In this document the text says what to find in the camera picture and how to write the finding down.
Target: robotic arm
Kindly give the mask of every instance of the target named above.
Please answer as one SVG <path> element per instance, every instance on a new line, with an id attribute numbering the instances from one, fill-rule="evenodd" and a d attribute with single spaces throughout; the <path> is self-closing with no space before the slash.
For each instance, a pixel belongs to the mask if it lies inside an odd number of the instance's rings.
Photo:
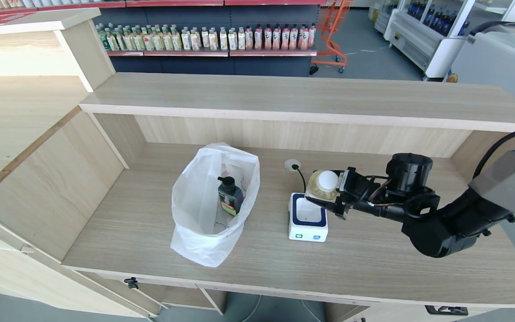
<path id="1" fill-rule="evenodd" d="M 402 222 L 401 232 L 418 251 L 445 257 L 473 246 L 481 234 L 489 236 L 489 228 L 502 220 L 515 222 L 515 151 L 505 153 L 478 175 L 504 141 L 482 159 L 468 189 L 443 208 L 438 208 L 440 197 L 426 186 L 433 160 L 412 153 L 393 155 L 386 167 L 387 177 L 364 176 L 353 167 L 331 170 L 338 176 L 335 200 L 311 194 L 306 198 L 343 220 L 352 208 Z"/>

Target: electrical cord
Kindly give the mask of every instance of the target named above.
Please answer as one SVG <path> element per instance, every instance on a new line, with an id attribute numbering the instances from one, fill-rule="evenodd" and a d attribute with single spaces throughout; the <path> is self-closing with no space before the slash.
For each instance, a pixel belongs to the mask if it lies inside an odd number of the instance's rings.
<path id="1" fill-rule="evenodd" d="M 305 193 L 305 191 L 307 191 L 307 185 L 305 183 L 305 178 L 303 177 L 303 173 L 301 173 L 301 170 L 299 169 L 299 165 L 292 165 L 291 168 L 297 170 L 297 172 L 301 176 L 301 179 L 303 181 L 303 193 Z"/>
<path id="2" fill-rule="evenodd" d="M 246 322 L 247 320 L 249 320 L 249 318 L 252 317 L 252 315 L 256 312 L 256 310 L 258 309 L 258 306 L 259 306 L 259 302 L 262 301 L 262 296 L 260 295 L 258 298 L 257 298 L 257 303 L 256 303 L 256 306 L 254 306 L 252 312 L 249 314 L 249 316 L 246 316 L 243 320 L 241 320 L 240 322 Z"/>
<path id="3" fill-rule="evenodd" d="M 486 154 L 484 155 L 484 157 L 482 157 L 482 159 L 480 159 L 480 162 L 476 166 L 476 170 L 474 171 L 474 174 L 472 175 L 472 179 L 478 177 L 480 172 L 482 172 L 482 168 L 484 167 L 484 165 L 486 165 L 486 162 L 488 161 L 488 159 L 490 159 L 490 157 L 496 151 L 496 149 L 498 149 L 502 144 L 504 144 L 506 141 L 512 139 L 513 137 L 515 137 L 515 132 L 505 135 L 504 137 L 502 137 L 501 139 L 496 141 L 496 143 L 494 143 L 492 145 L 492 147 L 490 147 L 488 149 L 488 151 L 486 151 Z"/>
<path id="4" fill-rule="evenodd" d="M 303 300 L 301 300 L 301 304 L 303 304 L 303 306 L 305 306 L 305 309 L 307 310 L 307 312 L 309 312 L 309 314 L 311 314 L 311 316 L 313 316 L 313 318 L 315 320 L 317 320 L 317 322 L 321 322 L 320 318 L 317 318 L 317 316 L 308 308 L 308 306 L 305 304 L 305 302 Z"/>

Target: white lid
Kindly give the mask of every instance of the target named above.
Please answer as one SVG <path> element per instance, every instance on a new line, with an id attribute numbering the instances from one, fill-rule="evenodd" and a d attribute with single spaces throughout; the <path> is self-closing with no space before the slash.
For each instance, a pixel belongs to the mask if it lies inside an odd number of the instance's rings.
<path id="1" fill-rule="evenodd" d="M 325 170 L 317 177 L 317 185 L 321 190 L 330 192 L 337 188 L 337 180 L 339 180 L 339 177 L 335 172 Z"/>

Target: soap dispenser bottle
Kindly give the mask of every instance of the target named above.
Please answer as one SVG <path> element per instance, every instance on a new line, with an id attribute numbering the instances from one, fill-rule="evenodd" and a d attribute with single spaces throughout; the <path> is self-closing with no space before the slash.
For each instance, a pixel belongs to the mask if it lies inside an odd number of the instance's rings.
<path id="1" fill-rule="evenodd" d="M 218 180 L 222 182 L 218 187 L 222 209 L 232 216 L 237 216 L 240 212 L 241 203 L 244 201 L 243 192 L 236 187 L 235 179 L 232 177 L 218 177 Z"/>

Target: drawer handle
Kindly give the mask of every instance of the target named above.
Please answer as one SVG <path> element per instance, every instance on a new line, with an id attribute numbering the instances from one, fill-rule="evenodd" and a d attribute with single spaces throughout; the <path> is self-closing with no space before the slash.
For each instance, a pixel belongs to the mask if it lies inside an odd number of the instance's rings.
<path id="1" fill-rule="evenodd" d="M 128 288 L 136 288 L 139 289 L 139 282 L 136 280 L 136 277 L 131 277 L 130 279 L 124 280 L 127 283 Z"/>
<path id="2" fill-rule="evenodd" d="M 464 306 L 440 306 L 437 309 L 433 305 L 425 305 L 425 308 L 431 315 L 468 315 L 468 309 Z"/>

